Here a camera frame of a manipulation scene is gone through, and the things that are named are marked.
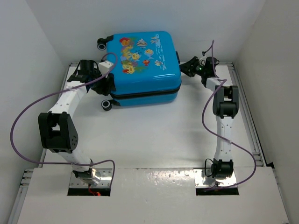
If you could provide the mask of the blue suitcase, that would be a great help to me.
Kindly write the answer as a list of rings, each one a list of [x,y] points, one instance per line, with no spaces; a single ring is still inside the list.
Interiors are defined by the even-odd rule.
[[[179,57],[166,31],[114,34],[97,40],[97,48],[115,64],[107,78],[97,82],[97,92],[110,95],[101,103],[105,111],[113,105],[137,106],[173,101],[182,84]]]

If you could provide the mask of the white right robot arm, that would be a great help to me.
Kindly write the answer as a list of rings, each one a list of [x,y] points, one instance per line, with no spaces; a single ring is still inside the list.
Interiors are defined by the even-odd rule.
[[[239,111],[239,90],[237,86],[226,86],[225,79],[215,74],[219,61],[214,57],[199,59],[196,56],[181,64],[180,70],[189,77],[199,75],[201,83],[213,92],[213,114],[217,123],[217,143],[211,171],[208,177],[224,179],[231,177],[234,170],[231,154],[231,130],[234,118]]]

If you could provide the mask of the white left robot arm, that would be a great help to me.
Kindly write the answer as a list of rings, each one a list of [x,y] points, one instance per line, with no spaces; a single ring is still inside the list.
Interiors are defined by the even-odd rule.
[[[114,63],[81,60],[74,73],[67,79],[64,92],[47,113],[40,113],[38,125],[42,146],[60,155],[70,163],[76,178],[91,186],[101,181],[100,173],[93,166],[93,161],[78,148],[78,132],[72,121],[74,112],[93,81],[101,78],[108,80]]]

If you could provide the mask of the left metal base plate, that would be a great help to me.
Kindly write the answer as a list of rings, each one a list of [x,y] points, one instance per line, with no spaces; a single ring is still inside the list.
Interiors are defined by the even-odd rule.
[[[89,171],[73,171],[70,177],[70,188],[109,188],[112,180],[112,169],[92,168]]]

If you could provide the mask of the metal base plate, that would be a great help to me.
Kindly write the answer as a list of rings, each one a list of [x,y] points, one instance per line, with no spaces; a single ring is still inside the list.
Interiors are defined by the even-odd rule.
[[[194,181],[195,187],[197,189],[204,188],[215,188],[215,187],[228,187],[237,183],[235,173],[233,172],[231,177],[225,178],[213,178],[211,176],[205,175],[205,170],[203,168],[194,169]]]
[[[92,168],[89,171],[73,171],[70,177],[70,188],[109,188],[112,180],[112,169]]]

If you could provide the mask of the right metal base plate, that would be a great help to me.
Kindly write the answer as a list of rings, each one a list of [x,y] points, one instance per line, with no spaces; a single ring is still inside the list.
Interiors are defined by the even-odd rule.
[[[195,187],[197,189],[204,188],[215,188],[215,187],[228,187],[237,183],[235,173],[233,172],[231,177],[225,178],[213,178],[211,176],[205,175],[205,170],[203,168],[194,169],[194,181]]]

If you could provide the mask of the aluminium table frame rail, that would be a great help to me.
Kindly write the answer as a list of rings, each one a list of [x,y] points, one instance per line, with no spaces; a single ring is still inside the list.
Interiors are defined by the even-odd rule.
[[[21,182],[18,188],[18,192],[8,219],[8,224],[18,223],[18,219],[21,214],[21,210],[25,201],[25,197],[29,188],[30,180],[32,177],[33,169],[28,168],[24,170]]]

